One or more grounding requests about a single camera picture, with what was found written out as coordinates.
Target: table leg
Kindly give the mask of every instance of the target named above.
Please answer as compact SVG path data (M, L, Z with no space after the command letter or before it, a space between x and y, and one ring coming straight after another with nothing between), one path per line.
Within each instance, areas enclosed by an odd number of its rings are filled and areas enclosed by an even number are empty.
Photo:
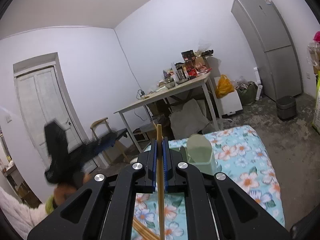
M139 152L141 153L141 152L142 152L142 149L141 149L139 143L137 142L136 138L134 137L133 132L132 132L132 130L130 129L130 126L128 125L128 123L127 123L127 120L124 118L123 113L119 112L119 114L120 114L120 116L121 116L122 121L124 122L125 127L126 127L127 130L128 130L128 133L129 133L130 136L131 136L131 139L132 139L133 143L136 145L136 147L138 148Z
M144 105L143 107L144 107L144 110L147 112L147 115L148 115L148 117L149 117L150 122L153 122L152 117L151 117L151 115L150 115L150 113L149 113L149 110L148 110L147 106Z
M212 95L213 95L213 98L214 98L214 102L215 102L215 104L217 106L219 118L222 119L221 110L219 109L218 104L217 104L218 99L217 99L217 96L216 96L216 93L215 93L215 90L214 90L214 86L212 84L212 81L211 81L210 77L208 78L208 83L209 83L209 86L210 86L210 89L211 89L211 92L212 92Z
M212 102L211 102L211 98L210 98L207 86L206 86L205 83L203 83L201 86L202 86L205 98L207 99L207 103L209 105L209 109L210 109L210 113L211 113L211 117L212 117L214 128L215 128L216 131L219 131L219 126L218 126L218 122L217 122L217 119L216 119L216 114L214 113L213 105L212 105Z

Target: yellow plastic bag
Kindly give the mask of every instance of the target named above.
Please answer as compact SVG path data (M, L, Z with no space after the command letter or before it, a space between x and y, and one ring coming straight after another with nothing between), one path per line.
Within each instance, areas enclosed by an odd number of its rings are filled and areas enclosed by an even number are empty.
M221 75L216 89L217 98L222 98L223 96L227 95L230 92L233 92L234 90L235 88L231 84L228 77L226 75Z

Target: food package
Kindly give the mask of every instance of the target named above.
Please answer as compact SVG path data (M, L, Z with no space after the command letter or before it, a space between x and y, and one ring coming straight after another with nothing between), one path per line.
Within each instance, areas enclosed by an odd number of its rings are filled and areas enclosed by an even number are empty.
M308 45L307 60L313 66L314 74L317 74L320 70L320 32L316 33Z

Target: metal screw cap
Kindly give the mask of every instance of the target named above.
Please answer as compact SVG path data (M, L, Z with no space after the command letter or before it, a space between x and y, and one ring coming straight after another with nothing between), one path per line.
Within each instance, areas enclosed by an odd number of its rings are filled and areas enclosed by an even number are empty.
M134 168L135 170L140 170L142 168L142 164L141 163L134 163L134 164L132 164L132 168Z
M103 181L104 180L104 175L103 174L97 174L94 176L95 181Z
M225 180L226 179L226 175L222 172L217 173L216 178L218 180Z
M178 163L178 167L180 169L186 169L188 167L188 163L180 162L180 163Z

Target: person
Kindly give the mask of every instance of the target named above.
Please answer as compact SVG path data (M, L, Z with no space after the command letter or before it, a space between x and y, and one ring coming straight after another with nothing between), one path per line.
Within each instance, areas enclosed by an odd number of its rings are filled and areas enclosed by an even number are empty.
M83 183L89 181L90 177L89 174L85 174ZM23 203L19 203L16 198L9 195L0 187L0 209L16 232L24 240L27 240L31 229L46 216L50 215L57 206L64 203L76 191L75 187L61 183L53 190L53 195L48 198L46 203L40 204L38 208L33 209Z

